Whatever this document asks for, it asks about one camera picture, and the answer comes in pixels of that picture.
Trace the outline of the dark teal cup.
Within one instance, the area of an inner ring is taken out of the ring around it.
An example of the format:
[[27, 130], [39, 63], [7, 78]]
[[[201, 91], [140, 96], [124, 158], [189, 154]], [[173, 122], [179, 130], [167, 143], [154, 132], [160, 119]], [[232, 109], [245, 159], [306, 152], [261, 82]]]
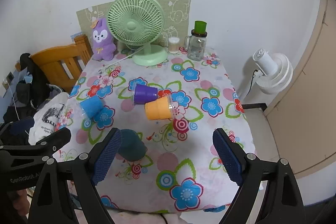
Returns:
[[146, 146], [131, 129], [121, 130], [122, 142], [118, 154], [127, 161], [139, 161], [146, 155]]

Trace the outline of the blue cup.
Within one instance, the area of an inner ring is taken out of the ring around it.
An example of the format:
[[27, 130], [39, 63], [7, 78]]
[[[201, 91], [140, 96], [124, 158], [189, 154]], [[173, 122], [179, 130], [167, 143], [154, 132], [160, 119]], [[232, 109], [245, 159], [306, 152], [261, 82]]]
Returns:
[[104, 107], [103, 100], [98, 96], [93, 96], [78, 103], [80, 114], [86, 119], [92, 119]]

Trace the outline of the purple cup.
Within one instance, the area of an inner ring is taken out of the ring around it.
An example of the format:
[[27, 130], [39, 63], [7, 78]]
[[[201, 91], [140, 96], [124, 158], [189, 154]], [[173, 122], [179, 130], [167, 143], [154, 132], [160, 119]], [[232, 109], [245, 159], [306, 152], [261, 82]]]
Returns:
[[135, 84], [133, 87], [133, 102], [135, 105], [144, 105], [158, 98], [158, 89], [155, 87]]

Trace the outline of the orange cup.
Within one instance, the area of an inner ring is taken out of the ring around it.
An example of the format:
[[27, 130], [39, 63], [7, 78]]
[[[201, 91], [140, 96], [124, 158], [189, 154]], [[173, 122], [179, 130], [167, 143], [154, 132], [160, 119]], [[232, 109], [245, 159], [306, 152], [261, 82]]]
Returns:
[[164, 96], [145, 104], [145, 114], [148, 120], [172, 119], [173, 103], [170, 96]]

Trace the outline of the white printed bag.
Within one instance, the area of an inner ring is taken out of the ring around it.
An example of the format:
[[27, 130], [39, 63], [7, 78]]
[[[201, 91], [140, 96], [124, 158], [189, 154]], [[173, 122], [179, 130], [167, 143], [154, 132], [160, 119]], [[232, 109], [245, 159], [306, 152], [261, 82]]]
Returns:
[[30, 145], [36, 145], [38, 141], [54, 133], [67, 101], [68, 94], [62, 92], [47, 102], [34, 115], [34, 125], [29, 130]]

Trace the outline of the pile of dark clothes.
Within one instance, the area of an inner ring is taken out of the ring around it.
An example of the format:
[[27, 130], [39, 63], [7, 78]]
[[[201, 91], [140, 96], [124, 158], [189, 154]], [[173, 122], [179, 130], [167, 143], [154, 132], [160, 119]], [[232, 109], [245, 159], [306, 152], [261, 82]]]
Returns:
[[[45, 73], [38, 67], [30, 57], [29, 53], [20, 56], [19, 64], [21, 72], [15, 89], [10, 90], [11, 101], [5, 114], [3, 115], [4, 123], [16, 122], [26, 117], [34, 115], [56, 95], [65, 92], [62, 88], [50, 84]], [[29, 137], [10, 137], [1, 140], [5, 145], [29, 145]]]

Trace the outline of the wooden chair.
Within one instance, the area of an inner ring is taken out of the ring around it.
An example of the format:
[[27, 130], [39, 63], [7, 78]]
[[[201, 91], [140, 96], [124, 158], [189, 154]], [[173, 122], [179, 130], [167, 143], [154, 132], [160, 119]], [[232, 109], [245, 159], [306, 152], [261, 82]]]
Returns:
[[70, 92], [93, 55], [85, 34], [74, 38], [68, 46], [52, 47], [31, 56], [49, 82]]

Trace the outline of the floral tablecloth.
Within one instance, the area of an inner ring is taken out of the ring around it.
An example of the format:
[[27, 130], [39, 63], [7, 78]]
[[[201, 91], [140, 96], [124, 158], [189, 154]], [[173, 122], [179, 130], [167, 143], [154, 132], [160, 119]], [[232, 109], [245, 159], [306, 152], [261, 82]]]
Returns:
[[[150, 121], [133, 103], [133, 87], [142, 84], [170, 96], [176, 117]], [[92, 119], [78, 103], [93, 96], [103, 109]], [[89, 152], [110, 129], [134, 130], [146, 146], [139, 161], [116, 156], [97, 185], [103, 204], [144, 213], [188, 210], [221, 211], [233, 200], [230, 180], [214, 145], [222, 128], [246, 152], [254, 152], [252, 134], [239, 97], [214, 49], [193, 61], [181, 48], [158, 65], [136, 65], [125, 53], [112, 61], [91, 60], [70, 93], [59, 128], [69, 128], [70, 142], [54, 154], [58, 161]]]

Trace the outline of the purple plush toy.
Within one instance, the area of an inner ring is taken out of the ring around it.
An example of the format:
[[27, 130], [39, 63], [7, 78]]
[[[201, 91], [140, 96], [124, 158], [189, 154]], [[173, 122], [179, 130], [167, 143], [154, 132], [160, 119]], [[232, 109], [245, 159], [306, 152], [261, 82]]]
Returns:
[[105, 60], [111, 61], [114, 57], [114, 52], [117, 47], [114, 43], [114, 37], [109, 32], [105, 18], [100, 18], [92, 31], [93, 39], [93, 56], [96, 61]]

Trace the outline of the white floor fan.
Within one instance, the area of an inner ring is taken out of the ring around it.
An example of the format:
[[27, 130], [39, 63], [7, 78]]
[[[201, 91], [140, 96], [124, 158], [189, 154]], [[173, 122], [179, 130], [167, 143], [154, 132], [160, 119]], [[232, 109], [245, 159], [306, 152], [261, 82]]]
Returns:
[[266, 95], [278, 94], [288, 87], [293, 77], [293, 66], [286, 55], [268, 53], [260, 48], [252, 55], [252, 60], [258, 69], [253, 71], [249, 84], [238, 92], [240, 102], [255, 85]]

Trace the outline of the green desk fan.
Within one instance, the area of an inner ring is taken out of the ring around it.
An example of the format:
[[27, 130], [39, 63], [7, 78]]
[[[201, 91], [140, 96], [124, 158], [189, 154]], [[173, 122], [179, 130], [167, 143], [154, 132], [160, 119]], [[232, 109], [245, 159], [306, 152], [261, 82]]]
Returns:
[[133, 55], [135, 64], [149, 67], [167, 59], [167, 50], [154, 44], [165, 25], [163, 9], [156, 0], [115, 0], [106, 21], [114, 38], [138, 48]]

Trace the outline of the small clear cotton swab container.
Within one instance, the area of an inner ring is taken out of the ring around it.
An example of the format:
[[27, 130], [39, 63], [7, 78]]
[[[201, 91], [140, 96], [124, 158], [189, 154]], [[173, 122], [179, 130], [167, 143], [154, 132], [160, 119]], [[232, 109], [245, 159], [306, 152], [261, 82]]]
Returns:
[[179, 43], [180, 38], [179, 37], [171, 37], [168, 39], [168, 51], [171, 54], [176, 54], [179, 52]]

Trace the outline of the glass jar with green lid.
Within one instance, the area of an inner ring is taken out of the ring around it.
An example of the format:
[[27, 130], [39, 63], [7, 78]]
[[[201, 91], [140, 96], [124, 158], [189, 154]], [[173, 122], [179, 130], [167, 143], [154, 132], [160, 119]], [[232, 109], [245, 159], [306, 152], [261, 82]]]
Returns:
[[206, 27], [206, 22], [196, 20], [194, 28], [191, 30], [191, 35], [185, 37], [187, 57], [191, 60], [201, 61], [203, 59], [207, 42]]

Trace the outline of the beige patterned wall board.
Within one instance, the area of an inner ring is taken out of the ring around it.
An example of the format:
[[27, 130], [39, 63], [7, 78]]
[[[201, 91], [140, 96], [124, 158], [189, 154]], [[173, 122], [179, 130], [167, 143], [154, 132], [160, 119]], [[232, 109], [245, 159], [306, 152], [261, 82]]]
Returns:
[[[154, 42], [160, 46], [167, 46], [168, 39], [179, 37], [184, 39], [189, 30], [189, 13], [191, 0], [156, 0], [162, 7], [165, 19], [165, 26], [161, 36]], [[90, 44], [92, 39], [92, 24], [105, 18], [111, 3], [90, 6], [76, 12], [82, 33], [86, 34]]]

